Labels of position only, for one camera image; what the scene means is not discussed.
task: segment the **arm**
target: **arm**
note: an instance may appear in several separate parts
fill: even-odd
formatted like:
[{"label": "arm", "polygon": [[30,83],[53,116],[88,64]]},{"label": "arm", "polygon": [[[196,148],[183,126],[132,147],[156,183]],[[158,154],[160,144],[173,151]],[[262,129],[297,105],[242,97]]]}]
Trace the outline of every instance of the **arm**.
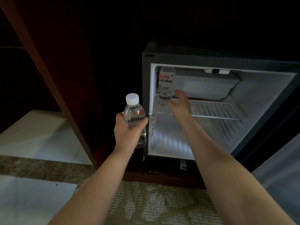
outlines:
[{"label": "arm", "polygon": [[129,129],[123,114],[117,114],[114,151],[49,224],[104,224],[127,163],[147,123],[148,118],[145,118]]},{"label": "arm", "polygon": [[185,93],[175,92],[179,103],[167,103],[183,127],[208,194],[223,222],[295,225],[252,174],[193,119]]}]

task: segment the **patterned carpet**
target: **patterned carpet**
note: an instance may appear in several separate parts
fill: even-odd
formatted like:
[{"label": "patterned carpet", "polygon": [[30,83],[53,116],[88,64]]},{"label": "patterned carpet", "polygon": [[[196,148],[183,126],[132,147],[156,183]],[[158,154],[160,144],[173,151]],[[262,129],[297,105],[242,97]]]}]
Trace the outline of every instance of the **patterned carpet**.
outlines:
[{"label": "patterned carpet", "polygon": [[106,224],[223,224],[205,190],[122,181]]}]

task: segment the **wire shelf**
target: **wire shelf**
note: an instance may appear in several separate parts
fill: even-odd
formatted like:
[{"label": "wire shelf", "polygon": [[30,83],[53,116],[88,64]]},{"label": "wire shelf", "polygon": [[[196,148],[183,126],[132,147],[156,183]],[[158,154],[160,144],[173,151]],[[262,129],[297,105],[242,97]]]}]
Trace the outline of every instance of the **wire shelf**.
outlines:
[{"label": "wire shelf", "polygon": [[[240,120],[237,112],[234,110],[234,106],[228,102],[214,102],[204,100],[189,100],[192,116],[205,117],[205,118],[220,118]],[[169,106],[163,106],[157,104],[157,113],[160,114],[172,114]]]}]

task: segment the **hand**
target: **hand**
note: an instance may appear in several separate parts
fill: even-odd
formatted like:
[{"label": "hand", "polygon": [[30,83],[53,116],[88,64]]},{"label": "hand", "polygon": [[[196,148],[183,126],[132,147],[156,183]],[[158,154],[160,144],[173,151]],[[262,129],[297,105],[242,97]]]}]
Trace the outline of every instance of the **hand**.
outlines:
[{"label": "hand", "polygon": [[139,141],[142,130],[148,123],[148,118],[145,117],[135,127],[129,128],[124,122],[123,112],[117,113],[115,117],[115,150],[121,152],[125,156],[131,157],[137,143]]},{"label": "hand", "polygon": [[167,100],[167,104],[172,110],[174,116],[178,121],[182,121],[185,117],[190,117],[190,102],[182,90],[175,90],[175,97],[179,98],[179,102],[175,103],[171,100]]}]

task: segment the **mini fridge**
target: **mini fridge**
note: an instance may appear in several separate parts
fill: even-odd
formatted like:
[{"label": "mini fridge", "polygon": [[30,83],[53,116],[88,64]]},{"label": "mini fridge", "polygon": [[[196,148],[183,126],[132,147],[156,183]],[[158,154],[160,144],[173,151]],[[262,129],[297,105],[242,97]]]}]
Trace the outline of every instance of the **mini fridge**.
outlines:
[{"label": "mini fridge", "polygon": [[175,68],[173,90],[185,91],[194,119],[234,157],[300,83],[295,61],[150,42],[142,53],[142,105],[149,117],[144,157],[194,160],[181,125],[158,102],[162,67]]}]

